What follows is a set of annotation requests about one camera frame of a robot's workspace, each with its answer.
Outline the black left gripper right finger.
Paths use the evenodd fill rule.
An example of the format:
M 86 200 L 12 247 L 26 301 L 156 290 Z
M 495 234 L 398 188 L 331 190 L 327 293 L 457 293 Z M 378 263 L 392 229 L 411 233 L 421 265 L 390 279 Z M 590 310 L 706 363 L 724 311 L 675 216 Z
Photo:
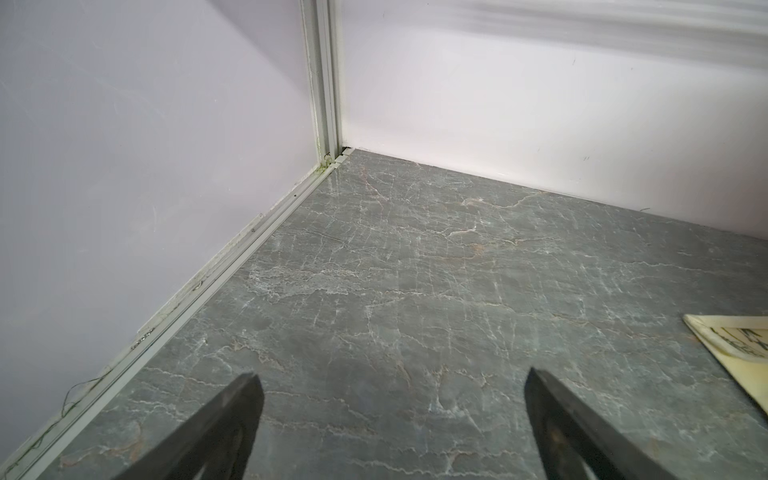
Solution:
M 550 372 L 532 368 L 528 418 L 549 479 L 672 479 Z

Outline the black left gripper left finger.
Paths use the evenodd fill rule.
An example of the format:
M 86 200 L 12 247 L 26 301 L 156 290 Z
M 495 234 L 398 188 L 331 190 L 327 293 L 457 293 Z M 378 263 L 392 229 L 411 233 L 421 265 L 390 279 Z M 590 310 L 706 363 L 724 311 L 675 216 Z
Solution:
M 256 374 L 238 376 L 117 477 L 242 479 L 264 401 L 263 387 Z

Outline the cream canvas grocery bag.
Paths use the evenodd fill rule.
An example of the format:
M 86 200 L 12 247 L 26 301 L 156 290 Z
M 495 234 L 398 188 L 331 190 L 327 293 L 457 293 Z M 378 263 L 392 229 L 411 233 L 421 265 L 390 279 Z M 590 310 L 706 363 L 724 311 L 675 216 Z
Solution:
M 767 317 L 685 314 L 683 322 L 767 412 Z

